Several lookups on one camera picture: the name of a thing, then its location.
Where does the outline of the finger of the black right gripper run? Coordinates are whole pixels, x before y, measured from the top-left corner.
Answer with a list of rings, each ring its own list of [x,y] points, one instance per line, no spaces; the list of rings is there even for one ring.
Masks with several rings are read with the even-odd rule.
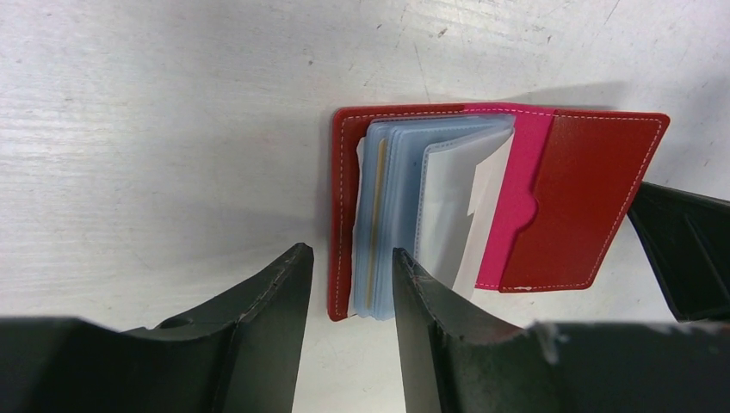
[[[679,322],[729,320],[729,202],[643,182],[628,210]]]

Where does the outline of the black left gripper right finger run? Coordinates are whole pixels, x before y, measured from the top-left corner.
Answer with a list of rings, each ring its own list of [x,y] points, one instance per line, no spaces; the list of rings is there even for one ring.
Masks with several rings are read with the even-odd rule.
[[[726,412],[721,323],[535,323],[481,310],[393,251],[410,412]]]

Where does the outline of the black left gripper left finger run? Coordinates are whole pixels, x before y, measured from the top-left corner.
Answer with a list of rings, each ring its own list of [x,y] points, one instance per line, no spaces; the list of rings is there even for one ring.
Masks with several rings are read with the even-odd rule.
[[[78,317],[1,321],[4,412],[289,412],[310,301],[312,248],[155,328]]]

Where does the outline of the red leather card holder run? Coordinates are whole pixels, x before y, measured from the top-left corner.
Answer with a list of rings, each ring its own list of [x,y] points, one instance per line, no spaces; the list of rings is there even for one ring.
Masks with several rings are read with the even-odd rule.
[[[463,296],[590,287],[669,124],[510,102],[340,108],[329,318],[393,317],[395,248]]]

